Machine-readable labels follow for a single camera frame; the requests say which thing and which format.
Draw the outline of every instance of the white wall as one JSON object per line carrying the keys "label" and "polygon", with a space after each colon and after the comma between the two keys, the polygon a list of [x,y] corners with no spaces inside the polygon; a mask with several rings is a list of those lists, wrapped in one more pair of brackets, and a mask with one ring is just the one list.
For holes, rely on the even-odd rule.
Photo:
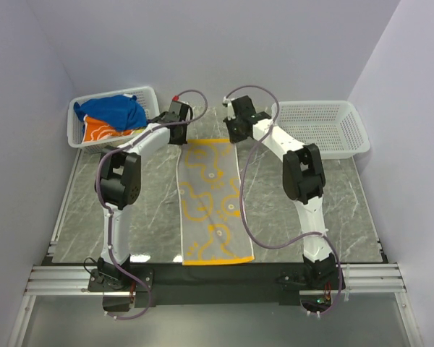
{"label": "white wall", "polygon": [[434,0],[401,0],[355,86],[372,151],[357,161],[386,252],[434,346]]}
{"label": "white wall", "polygon": [[0,0],[0,346],[51,237],[75,152],[75,90],[23,0]]}
{"label": "white wall", "polygon": [[27,0],[77,92],[346,99],[399,0]]}

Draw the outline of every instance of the towel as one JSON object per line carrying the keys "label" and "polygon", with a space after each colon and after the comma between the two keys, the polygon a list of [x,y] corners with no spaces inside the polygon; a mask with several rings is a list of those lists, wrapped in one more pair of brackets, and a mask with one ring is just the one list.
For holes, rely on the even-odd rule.
{"label": "towel", "polygon": [[117,132],[147,126],[146,113],[137,103],[135,95],[115,95],[101,99],[90,99],[82,105],[74,104],[74,112],[80,121],[89,115],[93,119],[104,121]]}
{"label": "towel", "polygon": [[84,117],[84,138],[83,142],[99,141],[109,139],[111,137],[127,136],[132,134],[139,134],[143,129],[131,129],[124,132],[117,132],[115,128],[111,127],[105,121],[94,119],[90,116]]}
{"label": "towel", "polygon": [[239,214],[237,149],[226,139],[188,140],[177,163],[183,265],[254,260]]}

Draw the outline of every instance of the gray marble surface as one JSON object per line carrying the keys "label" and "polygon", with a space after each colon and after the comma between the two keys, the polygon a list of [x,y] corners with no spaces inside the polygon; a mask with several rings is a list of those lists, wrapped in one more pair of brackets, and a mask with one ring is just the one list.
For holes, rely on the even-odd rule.
{"label": "gray marble surface", "polygon": [[[226,138],[222,122],[224,108],[211,108],[189,126],[188,138]],[[239,167],[243,168],[253,140],[237,144]],[[133,260],[172,262],[180,260],[180,211],[176,189],[178,146],[159,150],[142,167],[142,191],[134,204],[130,228]],[[93,190],[99,155],[82,153],[60,224],[54,262],[82,262],[99,257],[103,243],[103,213]],[[326,186],[323,200],[328,237],[342,262],[381,262],[365,196],[354,161],[323,161]],[[300,234],[294,204],[281,185],[281,161],[265,147],[259,147],[250,161],[245,184],[245,206],[249,226],[256,237],[269,244],[281,244]],[[257,262],[300,262],[302,243],[280,250],[254,246]]]}

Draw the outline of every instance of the white plastic basket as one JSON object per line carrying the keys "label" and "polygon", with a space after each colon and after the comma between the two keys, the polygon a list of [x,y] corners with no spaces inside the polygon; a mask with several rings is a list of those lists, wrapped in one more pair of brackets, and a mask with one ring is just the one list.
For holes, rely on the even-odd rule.
{"label": "white plastic basket", "polygon": [[82,142],[84,137],[84,134],[82,132],[83,123],[77,118],[77,115],[74,112],[74,103],[79,103],[80,105],[82,105],[85,101],[89,99],[100,99],[105,98],[106,96],[115,96],[122,94],[136,95],[137,102],[145,109],[146,118],[150,119],[159,115],[158,99],[156,98],[154,89],[151,87],[115,90],[113,92],[86,95],[75,98],[74,100],[71,100],[71,103],[69,104],[69,110],[67,111],[67,142],[69,143],[69,146],[74,148],[81,148],[89,153],[98,153],[107,145],[116,147],[135,137],[136,134],[113,137],[111,139],[105,139],[100,141]]}
{"label": "white plastic basket", "polygon": [[280,102],[276,123],[296,140],[315,143],[322,159],[346,159],[370,149],[360,115],[347,101]]}

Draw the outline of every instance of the gray cloth with yellow pattern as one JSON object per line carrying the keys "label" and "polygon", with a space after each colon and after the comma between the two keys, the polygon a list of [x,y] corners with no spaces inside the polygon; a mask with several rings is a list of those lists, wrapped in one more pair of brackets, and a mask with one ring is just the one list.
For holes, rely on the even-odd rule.
{"label": "gray cloth with yellow pattern", "polygon": [[226,139],[189,140],[176,168],[183,265],[254,260],[239,213],[237,149]]}

